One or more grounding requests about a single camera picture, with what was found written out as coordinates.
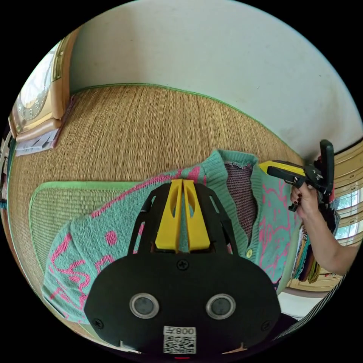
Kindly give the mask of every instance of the knit sweater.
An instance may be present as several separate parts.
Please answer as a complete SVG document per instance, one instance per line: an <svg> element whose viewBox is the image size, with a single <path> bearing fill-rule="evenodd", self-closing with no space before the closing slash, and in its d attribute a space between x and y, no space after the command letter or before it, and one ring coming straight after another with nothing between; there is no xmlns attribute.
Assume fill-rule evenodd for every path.
<svg viewBox="0 0 363 363"><path fill-rule="evenodd" d="M250 193L256 208L254 211L249 208L247 214L242 213L243 201L251 198L236 192L238 181L231 181L231 173L228 174L232 166L251 169ZM65 319L89 324L84 306L93 281L108 264L127 255L133 225L149 193L178 178L203 183L216 192L232 221L239 256L259 265L276 283L283 273L291 234L300 226L297 214L288 210L291 187L265 174L251 154L215 150L200 164L148 179L91 214L63 226L47 259L42 286L45 301ZM142 226L134 253L141 234ZM187 245L185 211L182 211L180 250L187 251Z"/></svg>

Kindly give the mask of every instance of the screw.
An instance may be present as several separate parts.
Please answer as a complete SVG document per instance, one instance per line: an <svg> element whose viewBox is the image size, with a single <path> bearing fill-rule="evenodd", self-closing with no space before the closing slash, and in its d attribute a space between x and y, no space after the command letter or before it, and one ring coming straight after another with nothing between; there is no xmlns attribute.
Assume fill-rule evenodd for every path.
<svg viewBox="0 0 363 363"><path fill-rule="evenodd" d="M95 326L95 328L97 329L103 329L103 322L100 319L93 319L92 320L92 324Z"/></svg>
<svg viewBox="0 0 363 363"><path fill-rule="evenodd" d="M271 326L271 322L269 320L266 320L262 325L261 325L261 330L263 332L265 332L266 330L268 330Z"/></svg>
<svg viewBox="0 0 363 363"><path fill-rule="evenodd" d="M180 260L178 261L177 263L177 268L180 270L180 271L185 271L187 270L189 267L189 262L187 260Z"/></svg>

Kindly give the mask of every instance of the qr code label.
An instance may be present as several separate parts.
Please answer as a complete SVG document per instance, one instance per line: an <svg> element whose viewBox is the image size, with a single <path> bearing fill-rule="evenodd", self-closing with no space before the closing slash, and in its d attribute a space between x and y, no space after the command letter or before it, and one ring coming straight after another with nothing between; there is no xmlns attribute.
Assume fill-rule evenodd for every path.
<svg viewBox="0 0 363 363"><path fill-rule="evenodd" d="M197 333L194 327L164 327L164 353L195 354Z"/></svg>

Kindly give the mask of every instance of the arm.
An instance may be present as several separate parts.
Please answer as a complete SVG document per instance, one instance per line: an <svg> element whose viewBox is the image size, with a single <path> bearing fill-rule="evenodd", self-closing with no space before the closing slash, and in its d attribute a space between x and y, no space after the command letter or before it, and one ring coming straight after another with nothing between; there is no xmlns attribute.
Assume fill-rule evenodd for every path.
<svg viewBox="0 0 363 363"><path fill-rule="evenodd" d="M358 245L342 246L333 237L317 209L303 219L317 263L329 272L345 275L358 253Z"/></svg>

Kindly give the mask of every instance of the wall clock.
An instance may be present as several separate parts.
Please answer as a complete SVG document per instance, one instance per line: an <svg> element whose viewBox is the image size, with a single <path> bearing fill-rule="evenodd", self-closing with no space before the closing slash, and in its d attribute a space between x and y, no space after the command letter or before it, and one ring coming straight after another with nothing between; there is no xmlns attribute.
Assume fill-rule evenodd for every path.
<svg viewBox="0 0 363 363"><path fill-rule="evenodd" d="M22 87L9 116L16 141L31 140L61 127L69 94L69 68L79 28L41 60Z"/></svg>

